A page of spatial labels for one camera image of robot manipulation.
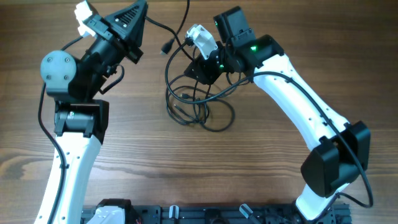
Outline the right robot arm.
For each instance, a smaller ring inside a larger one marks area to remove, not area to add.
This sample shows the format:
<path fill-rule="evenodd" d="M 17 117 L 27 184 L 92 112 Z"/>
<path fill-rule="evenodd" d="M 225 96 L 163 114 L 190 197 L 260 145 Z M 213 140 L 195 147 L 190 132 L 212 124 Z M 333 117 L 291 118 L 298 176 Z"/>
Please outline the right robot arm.
<path fill-rule="evenodd" d="M 255 36 L 240 7 L 215 16 L 214 22 L 220 41 L 201 25 L 187 30 L 188 43 L 200 55 L 185 73 L 204 85 L 213 84 L 222 73 L 243 73 L 279 105 L 310 151 L 300 168 L 305 187 L 295 206 L 304 220 L 319 221 L 350 183 L 364 177 L 370 130 L 331 109 L 271 36 Z"/>

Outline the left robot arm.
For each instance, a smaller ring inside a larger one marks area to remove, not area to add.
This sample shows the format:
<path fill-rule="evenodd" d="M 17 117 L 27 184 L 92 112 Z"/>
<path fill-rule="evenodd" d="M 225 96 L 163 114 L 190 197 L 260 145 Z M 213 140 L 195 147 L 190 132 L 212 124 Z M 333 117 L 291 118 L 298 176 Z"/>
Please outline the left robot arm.
<path fill-rule="evenodd" d="M 87 184 L 103 145 L 109 122 L 109 103 L 96 99 L 124 78 L 123 60 L 137 63 L 148 10 L 146 1 L 108 16 L 88 2 L 75 8 L 80 38 L 92 36 L 82 57 L 66 47 L 48 53 L 40 64 L 44 81 L 41 96 L 55 103 L 52 168 L 38 212 L 37 223 L 80 223 Z"/>

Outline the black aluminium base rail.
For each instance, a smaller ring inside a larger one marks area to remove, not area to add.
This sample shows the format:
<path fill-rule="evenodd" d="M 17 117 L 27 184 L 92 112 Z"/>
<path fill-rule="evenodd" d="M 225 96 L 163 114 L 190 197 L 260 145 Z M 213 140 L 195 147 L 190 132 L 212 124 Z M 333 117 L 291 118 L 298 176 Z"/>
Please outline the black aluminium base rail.
<path fill-rule="evenodd" d="M 246 218 L 238 207 L 179 207 L 158 205 L 132 206 L 131 223 L 146 224 L 211 224 L 211 223 L 304 223 L 292 204 L 274 204 L 250 207 L 253 218 Z"/>

